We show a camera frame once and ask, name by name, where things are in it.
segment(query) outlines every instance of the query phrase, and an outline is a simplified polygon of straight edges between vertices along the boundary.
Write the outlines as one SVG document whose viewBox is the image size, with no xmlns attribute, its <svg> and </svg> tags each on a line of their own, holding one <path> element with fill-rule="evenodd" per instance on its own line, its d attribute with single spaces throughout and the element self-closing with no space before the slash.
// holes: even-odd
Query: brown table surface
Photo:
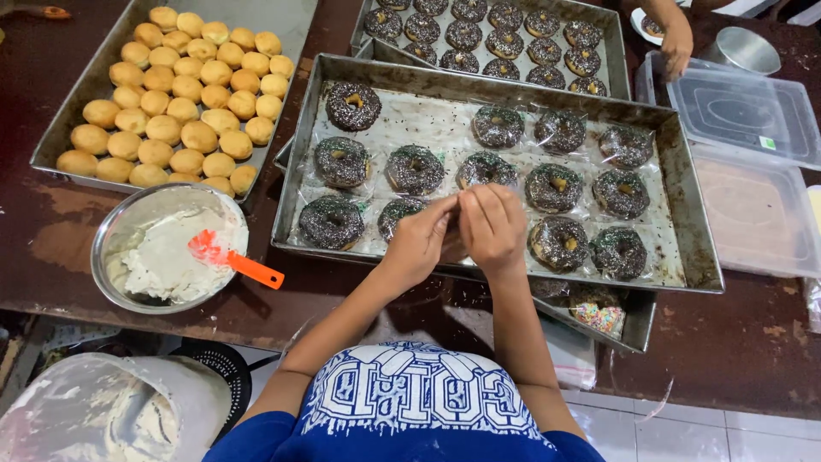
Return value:
<svg viewBox="0 0 821 462">
<path fill-rule="evenodd" d="M 1 308 L 281 349 L 308 320 L 321 318 L 352 291 L 367 266 L 306 259 L 269 246 L 282 179 L 268 163 L 252 192 L 248 252 L 287 274 L 281 290 L 237 278 L 201 309 L 168 316 L 141 315 L 109 303 L 91 278 L 89 248 L 100 221 L 124 196 L 50 178 L 33 170 L 29 158 L 126 0 L 56 4 L 74 19 L 0 19 L 7 35 L 0 45 Z M 360 0 L 319 0 L 272 153 L 294 131 L 311 57 L 348 52 L 359 5 Z M 621 14 L 632 74 L 651 45 L 630 28 L 629 12 L 624 7 Z M 759 32 L 782 54 L 776 76 L 804 83 L 821 113 L 814 30 L 713 13 L 692 14 L 691 24 L 696 54 L 724 26 Z M 808 179 L 821 182 L 817 175 Z M 659 295 L 648 353 L 615 354 L 610 361 L 610 351 L 602 349 L 595 391 L 660 400 L 675 377 L 672 403 L 821 418 L 821 335 L 805 330 L 798 281 L 735 271 L 724 275 L 724 295 Z M 428 336 L 447 348 L 491 354 L 486 294 L 482 284 L 433 277 L 392 304 L 369 340 Z"/>
</svg>

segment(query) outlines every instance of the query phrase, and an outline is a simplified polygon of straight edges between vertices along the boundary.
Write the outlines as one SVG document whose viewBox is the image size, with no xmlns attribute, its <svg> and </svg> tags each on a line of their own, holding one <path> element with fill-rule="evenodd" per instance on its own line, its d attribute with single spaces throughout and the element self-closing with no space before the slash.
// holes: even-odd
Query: plastic container lid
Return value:
<svg viewBox="0 0 821 462">
<path fill-rule="evenodd" d="M 800 170 L 690 143 L 722 268 L 821 277 L 821 235 Z"/>
<path fill-rule="evenodd" d="M 744 160 L 763 156 L 821 170 L 821 135 L 801 83 L 688 69 L 667 88 L 688 139 Z"/>
</svg>

